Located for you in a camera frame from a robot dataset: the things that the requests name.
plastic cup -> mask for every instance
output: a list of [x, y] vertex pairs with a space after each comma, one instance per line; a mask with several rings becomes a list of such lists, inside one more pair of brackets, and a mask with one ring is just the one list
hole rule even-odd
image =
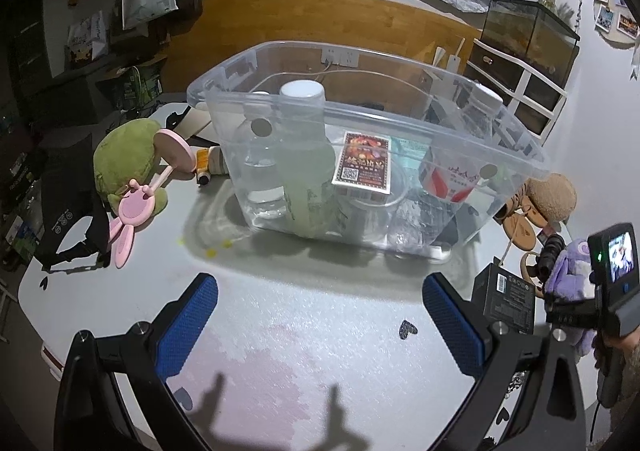
[[391, 189], [384, 202], [358, 197], [358, 189], [337, 194], [337, 224], [343, 238], [353, 243], [374, 243], [386, 236], [389, 223], [404, 200], [409, 185], [404, 169], [391, 162]]

camera screen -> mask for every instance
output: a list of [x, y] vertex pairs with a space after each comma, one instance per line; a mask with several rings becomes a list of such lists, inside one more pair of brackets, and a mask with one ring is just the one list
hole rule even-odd
[[634, 250], [631, 235], [625, 233], [609, 241], [611, 282], [615, 283], [634, 268]]

table surface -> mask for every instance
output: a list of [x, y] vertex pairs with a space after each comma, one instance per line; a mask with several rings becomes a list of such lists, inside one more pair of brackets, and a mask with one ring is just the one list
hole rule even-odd
[[[153, 117], [164, 124], [184, 106], [165, 105]], [[468, 299], [474, 276], [506, 248], [500, 225], [488, 222], [437, 265], [252, 232], [226, 178], [198, 189], [174, 173], [166, 189], [166, 209], [136, 230], [124, 268], [96, 269], [95, 256], [76, 259], [57, 265], [44, 291], [46, 274], [31, 261], [18, 300], [61, 362], [79, 330], [117, 335], [153, 320], [198, 272], [208, 272], [218, 282], [218, 305], [180, 375], [167, 380], [207, 441], [306, 450], [330, 440], [406, 451], [433, 442], [473, 380], [459, 372], [424, 309], [422, 279], [441, 271]], [[61, 249], [83, 239], [89, 223], [74, 225]], [[521, 255], [513, 247], [504, 263], [516, 275]], [[536, 301], [536, 324], [543, 325]], [[401, 340], [403, 320], [418, 334]], [[580, 361], [578, 373], [588, 406], [595, 399], [593, 357]], [[152, 435], [127, 378], [118, 383], [132, 421]]]

blue foam pad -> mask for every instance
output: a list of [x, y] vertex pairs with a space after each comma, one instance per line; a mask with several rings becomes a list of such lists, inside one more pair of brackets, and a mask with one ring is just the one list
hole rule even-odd
[[422, 302], [460, 371], [478, 379], [484, 365], [484, 344], [433, 274], [422, 284]]
[[207, 275], [158, 343], [156, 373], [164, 382], [178, 375], [218, 304], [218, 284]]

black camera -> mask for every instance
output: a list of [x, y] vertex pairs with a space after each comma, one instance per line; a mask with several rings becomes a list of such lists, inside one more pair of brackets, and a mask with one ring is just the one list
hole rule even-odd
[[640, 286], [633, 225], [613, 225], [591, 235], [587, 243], [590, 279], [600, 303], [596, 328], [611, 336], [626, 336], [640, 325], [640, 309], [633, 301]]
[[[566, 301], [546, 297], [546, 321], [556, 325], [595, 329], [614, 337], [629, 335], [640, 325], [640, 279], [633, 225], [616, 224], [591, 235], [590, 281], [594, 299]], [[607, 348], [598, 374], [598, 400], [613, 406], [620, 394], [625, 359], [621, 351]]]

